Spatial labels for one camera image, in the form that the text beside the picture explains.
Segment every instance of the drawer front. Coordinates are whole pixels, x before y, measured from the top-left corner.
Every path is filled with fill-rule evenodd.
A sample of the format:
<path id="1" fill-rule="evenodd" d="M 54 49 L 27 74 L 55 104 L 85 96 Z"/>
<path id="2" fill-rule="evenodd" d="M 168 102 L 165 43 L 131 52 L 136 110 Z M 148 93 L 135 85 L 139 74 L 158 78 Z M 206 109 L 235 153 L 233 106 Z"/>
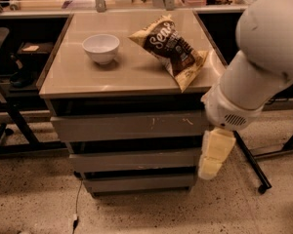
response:
<path id="1" fill-rule="evenodd" d="M 89 193 L 100 193 L 192 187 L 195 181 L 196 177 L 194 174 L 185 174 L 84 180 L 84 185 Z"/>
<path id="2" fill-rule="evenodd" d="M 52 117 L 63 142 L 201 136 L 209 128 L 204 111 Z"/>
<path id="3" fill-rule="evenodd" d="M 74 170 L 79 173 L 193 167 L 198 163 L 199 148 L 71 154 Z"/>

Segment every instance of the table top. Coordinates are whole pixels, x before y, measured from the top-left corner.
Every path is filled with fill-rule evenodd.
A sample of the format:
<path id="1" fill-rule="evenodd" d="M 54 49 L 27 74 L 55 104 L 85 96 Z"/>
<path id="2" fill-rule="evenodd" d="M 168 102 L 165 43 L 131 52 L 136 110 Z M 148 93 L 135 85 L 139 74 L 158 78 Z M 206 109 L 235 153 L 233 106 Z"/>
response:
<path id="1" fill-rule="evenodd" d="M 184 93 L 207 92 L 225 70 L 192 10 L 80 12 L 73 16 L 40 90 L 42 98 L 86 98 L 179 94 L 176 81 L 159 60 L 128 36 L 172 15 L 176 30 L 198 51 L 208 51 L 200 73 Z M 105 66 L 92 62 L 82 48 L 87 37 L 107 33 L 120 39 L 115 60 Z"/>

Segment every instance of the white bowl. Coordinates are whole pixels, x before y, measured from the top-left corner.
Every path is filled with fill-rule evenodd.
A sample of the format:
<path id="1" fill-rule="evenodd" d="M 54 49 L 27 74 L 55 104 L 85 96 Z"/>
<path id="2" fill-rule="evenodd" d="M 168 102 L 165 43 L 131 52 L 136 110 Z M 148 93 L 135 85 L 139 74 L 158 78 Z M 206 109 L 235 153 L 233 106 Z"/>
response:
<path id="1" fill-rule="evenodd" d="M 88 37 L 82 48 L 88 57 L 98 64 L 108 64 L 115 58 L 119 47 L 119 39 L 114 35 L 99 34 Z"/>

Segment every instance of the speckled floor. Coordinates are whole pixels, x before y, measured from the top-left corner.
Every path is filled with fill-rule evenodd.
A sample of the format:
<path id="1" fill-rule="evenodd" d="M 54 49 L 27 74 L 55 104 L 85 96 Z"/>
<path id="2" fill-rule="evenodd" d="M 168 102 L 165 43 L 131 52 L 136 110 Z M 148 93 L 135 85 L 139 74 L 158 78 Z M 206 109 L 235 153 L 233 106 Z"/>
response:
<path id="1" fill-rule="evenodd" d="M 31 127 L 41 140 L 57 138 L 49 124 Z M 265 112 L 240 132 L 250 148 L 283 143 L 292 133 L 293 110 Z M 16 129 L 6 144 L 22 141 Z M 75 233 L 293 234 L 293 154 L 260 165 L 272 183 L 264 195 L 238 147 L 214 180 L 198 180 L 190 192 L 93 198 L 82 186 Z M 71 233 L 79 187 L 66 151 L 0 156 L 0 234 Z"/>

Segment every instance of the bag of chips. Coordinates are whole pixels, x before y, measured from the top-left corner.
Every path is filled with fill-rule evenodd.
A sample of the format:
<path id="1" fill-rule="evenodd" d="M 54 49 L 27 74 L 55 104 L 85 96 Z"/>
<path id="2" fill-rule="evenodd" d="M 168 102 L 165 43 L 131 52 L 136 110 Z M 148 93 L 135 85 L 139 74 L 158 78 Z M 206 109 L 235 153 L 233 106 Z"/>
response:
<path id="1" fill-rule="evenodd" d="M 183 92 L 198 75 L 207 51 L 196 51 L 175 29 L 171 16 L 161 16 L 129 39 L 156 56 Z"/>

